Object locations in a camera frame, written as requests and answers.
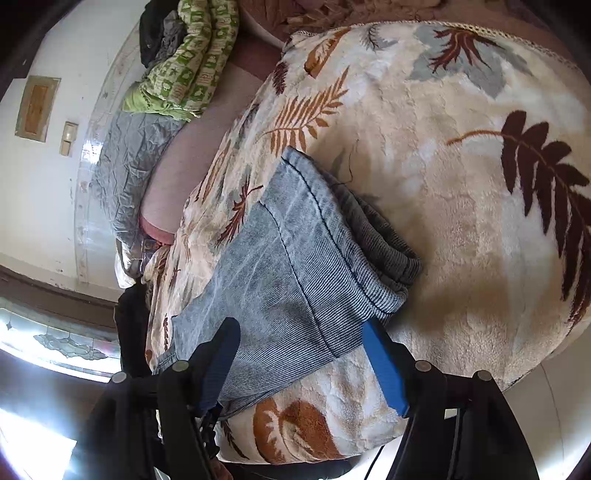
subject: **green patterned blanket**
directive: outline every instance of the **green patterned blanket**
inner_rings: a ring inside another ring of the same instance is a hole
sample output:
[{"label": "green patterned blanket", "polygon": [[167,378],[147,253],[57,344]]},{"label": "green patterned blanket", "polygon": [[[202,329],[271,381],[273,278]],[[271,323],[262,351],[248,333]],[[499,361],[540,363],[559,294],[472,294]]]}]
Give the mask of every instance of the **green patterned blanket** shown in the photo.
[{"label": "green patterned blanket", "polygon": [[124,111],[191,121],[211,101],[238,35],[238,3],[181,0],[178,15],[187,25],[182,45],[129,91]]}]

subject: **bolt head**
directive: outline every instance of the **bolt head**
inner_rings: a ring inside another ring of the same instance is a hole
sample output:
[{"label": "bolt head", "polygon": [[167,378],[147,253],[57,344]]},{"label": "bolt head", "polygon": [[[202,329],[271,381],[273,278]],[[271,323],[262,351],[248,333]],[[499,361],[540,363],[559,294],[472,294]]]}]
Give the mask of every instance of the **bolt head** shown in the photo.
[{"label": "bolt head", "polygon": [[173,370],[175,372],[184,372],[187,368],[189,368],[189,362],[186,360],[177,360],[173,363]]},{"label": "bolt head", "polygon": [[477,375],[478,375],[478,378],[480,378],[484,382],[489,382],[492,380],[491,373],[486,370],[479,370]]},{"label": "bolt head", "polygon": [[431,364],[426,360],[418,360],[414,364],[414,368],[416,368],[420,372],[428,372],[429,370],[431,370]]},{"label": "bolt head", "polygon": [[124,382],[127,378],[127,374],[125,372],[117,372],[115,375],[111,377],[111,381],[113,383],[121,383]]}]

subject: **fleece blanket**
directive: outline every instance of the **fleece blanket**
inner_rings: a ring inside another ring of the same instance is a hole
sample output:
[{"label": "fleece blanket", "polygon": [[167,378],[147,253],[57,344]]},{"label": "fleece blanket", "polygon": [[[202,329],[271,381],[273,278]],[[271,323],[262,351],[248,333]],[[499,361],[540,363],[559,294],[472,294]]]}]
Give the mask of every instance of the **fleece blanket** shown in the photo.
[{"label": "fleece blanket", "polygon": [[[292,145],[423,260],[391,337],[506,389],[588,322],[590,107],[576,67],[497,31],[401,22],[294,36],[150,265],[151,365]],[[222,423],[217,440],[227,460],[285,463],[403,430],[358,348]]]},{"label": "fleece blanket", "polygon": [[191,121],[209,105],[238,35],[238,5],[180,0],[178,15],[187,27],[182,45],[125,96],[123,110]]}]

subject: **light switch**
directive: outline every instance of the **light switch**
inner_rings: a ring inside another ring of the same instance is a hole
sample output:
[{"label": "light switch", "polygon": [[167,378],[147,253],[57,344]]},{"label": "light switch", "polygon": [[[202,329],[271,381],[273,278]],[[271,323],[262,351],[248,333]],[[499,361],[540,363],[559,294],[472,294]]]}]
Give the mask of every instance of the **light switch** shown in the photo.
[{"label": "light switch", "polygon": [[78,134],[78,125],[66,122],[61,136],[60,154],[69,157]]}]

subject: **wall plate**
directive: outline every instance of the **wall plate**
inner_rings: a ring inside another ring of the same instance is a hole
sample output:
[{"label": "wall plate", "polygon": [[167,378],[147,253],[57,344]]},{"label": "wall plate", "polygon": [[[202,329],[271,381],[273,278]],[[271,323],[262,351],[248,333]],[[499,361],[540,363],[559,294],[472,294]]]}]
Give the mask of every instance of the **wall plate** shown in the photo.
[{"label": "wall plate", "polygon": [[27,79],[18,111],[14,132],[16,136],[45,142],[49,115],[59,84],[60,79],[50,77],[30,76]]}]

